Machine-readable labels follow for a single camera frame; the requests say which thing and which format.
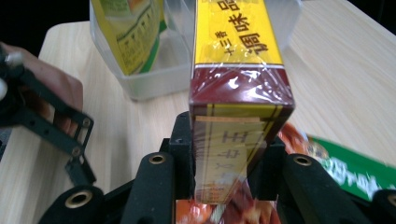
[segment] yellow package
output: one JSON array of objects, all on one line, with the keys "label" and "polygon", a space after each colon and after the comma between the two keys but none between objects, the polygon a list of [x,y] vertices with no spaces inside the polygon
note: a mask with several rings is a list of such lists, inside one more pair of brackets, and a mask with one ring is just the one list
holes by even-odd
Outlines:
[{"label": "yellow package", "polygon": [[194,199],[226,204],[294,109],[264,1],[197,0]]},{"label": "yellow package", "polygon": [[92,7],[122,73],[149,71],[166,27],[163,0],[92,0]]}]

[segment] yellow box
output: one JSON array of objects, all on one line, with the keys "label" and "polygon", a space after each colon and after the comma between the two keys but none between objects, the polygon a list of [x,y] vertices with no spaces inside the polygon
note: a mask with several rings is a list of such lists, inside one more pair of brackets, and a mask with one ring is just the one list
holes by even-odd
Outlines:
[{"label": "yellow box", "polygon": [[264,2],[198,0],[193,56],[195,200],[227,203],[294,109]]}]

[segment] table surface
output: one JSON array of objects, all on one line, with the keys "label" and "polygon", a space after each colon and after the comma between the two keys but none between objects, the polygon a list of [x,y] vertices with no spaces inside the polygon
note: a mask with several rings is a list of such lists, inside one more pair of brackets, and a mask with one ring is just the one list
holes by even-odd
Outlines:
[{"label": "table surface", "polygon": [[[188,110],[187,91],[130,100],[92,43],[87,21],[51,28],[40,58],[84,85],[84,111],[95,120],[86,153],[104,193],[133,179],[141,158],[158,151],[176,116]],[[348,1],[304,1],[283,59],[296,101],[291,123],[396,164],[395,35]],[[14,128],[0,162],[0,223],[36,223],[72,187],[67,159]]]}]

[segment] human hand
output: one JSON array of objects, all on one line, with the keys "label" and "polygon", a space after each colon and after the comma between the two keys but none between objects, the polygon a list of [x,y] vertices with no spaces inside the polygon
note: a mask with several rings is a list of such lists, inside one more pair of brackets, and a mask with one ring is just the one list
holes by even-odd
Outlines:
[{"label": "human hand", "polygon": [[[78,79],[71,77],[59,68],[39,60],[26,49],[10,46],[2,42],[0,42],[0,45],[7,53],[20,52],[23,57],[23,65],[35,74],[37,80],[47,86],[67,105],[78,111],[82,110],[82,84]],[[50,116],[50,106],[47,102],[26,87],[22,88],[21,92],[28,107],[44,118]],[[68,134],[73,134],[77,128],[76,123],[56,111],[53,123]]]}]

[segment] plastic container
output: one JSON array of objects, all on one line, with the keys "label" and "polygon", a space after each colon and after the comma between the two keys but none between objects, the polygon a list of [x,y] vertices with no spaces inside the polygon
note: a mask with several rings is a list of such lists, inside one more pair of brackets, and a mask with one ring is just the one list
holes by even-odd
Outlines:
[{"label": "plastic container", "polygon": [[[164,0],[163,3],[167,29],[160,35],[157,59],[150,72],[132,76],[125,76],[121,72],[90,6],[92,40],[109,70],[133,100],[147,100],[184,91],[190,86],[195,1]],[[265,3],[282,50],[287,46],[292,28],[298,20],[300,0],[265,0]]]}]

